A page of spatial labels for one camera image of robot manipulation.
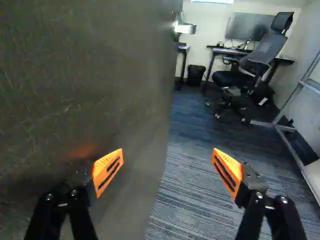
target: desk surface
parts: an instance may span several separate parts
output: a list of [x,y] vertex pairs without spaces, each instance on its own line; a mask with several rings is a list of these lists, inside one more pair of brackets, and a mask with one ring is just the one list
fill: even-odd
[[178,45],[178,53],[187,53],[189,49],[189,45]]
[[[232,49],[232,48],[221,48],[221,47],[214,47],[209,45],[206,47],[212,49],[212,51],[217,54],[238,55],[238,56],[245,56],[249,54],[249,52],[239,51],[237,49]],[[280,62],[287,62],[289,64],[293,64],[295,62],[294,60],[286,58],[281,55],[276,57],[275,60]]]

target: black desk leg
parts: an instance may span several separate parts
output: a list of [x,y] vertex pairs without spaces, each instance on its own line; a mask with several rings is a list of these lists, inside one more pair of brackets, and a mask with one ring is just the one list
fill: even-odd
[[275,75],[275,72],[276,72],[276,70],[277,70],[278,67],[279,67],[279,62],[276,61],[276,62],[274,63],[274,66],[271,68],[271,71],[270,71],[269,75],[268,75],[268,76],[266,77],[266,79],[265,79],[265,83],[266,83],[266,84],[269,84],[269,83],[270,83],[270,81],[271,81],[272,77]]
[[180,82],[184,82],[185,70],[186,70],[186,63],[187,63],[187,53],[184,52],[184,53],[183,53],[183,62],[182,62]]
[[185,76],[185,70],[186,70],[186,63],[187,63],[187,53],[183,52],[183,62],[182,62],[182,68],[181,68],[181,75],[179,81],[176,81],[174,84],[175,90],[181,90],[183,84],[184,84],[184,76]]
[[215,54],[215,52],[212,51],[212,57],[211,57],[211,60],[210,60],[210,63],[209,63],[208,72],[206,74],[205,84],[203,85],[203,88],[202,88],[202,93],[203,94],[206,93],[207,84],[208,84],[208,81],[209,81],[209,78],[210,78],[212,66],[214,65],[214,61],[215,61],[216,56],[217,56],[217,54]]

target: chair headrest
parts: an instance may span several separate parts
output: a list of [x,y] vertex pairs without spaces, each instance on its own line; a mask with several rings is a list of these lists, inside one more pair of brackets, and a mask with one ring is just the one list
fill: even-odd
[[290,28],[292,21],[294,20],[294,12],[279,12],[273,19],[271,29],[282,33]]

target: chair wheel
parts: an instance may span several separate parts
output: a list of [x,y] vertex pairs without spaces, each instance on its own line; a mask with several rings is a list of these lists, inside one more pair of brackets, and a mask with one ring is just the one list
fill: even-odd
[[250,122],[251,122],[251,120],[250,120],[250,119],[247,119],[247,118],[245,118],[245,117],[243,117],[243,118],[241,119],[241,123],[242,123],[243,125],[245,125],[245,126],[248,126],[248,125],[250,124]]

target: gray wall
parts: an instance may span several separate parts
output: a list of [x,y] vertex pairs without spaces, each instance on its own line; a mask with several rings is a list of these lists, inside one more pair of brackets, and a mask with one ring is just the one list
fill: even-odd
[[117,148],[125,164],[91,216],[100,239],[143,239],[166,159],[182,1],[1,6],[1,239],[23,237],[43,192]]
[[[283,54],[296,62],[291,66],[280,66],[271,86],[275,90],[275,104],[281,108],[301,80],[320,50],[320,1],[307,4],[301,10]],[[304,90],[287,109],[286,117],[294,120],[294,126],[320,156],[320,98]]]

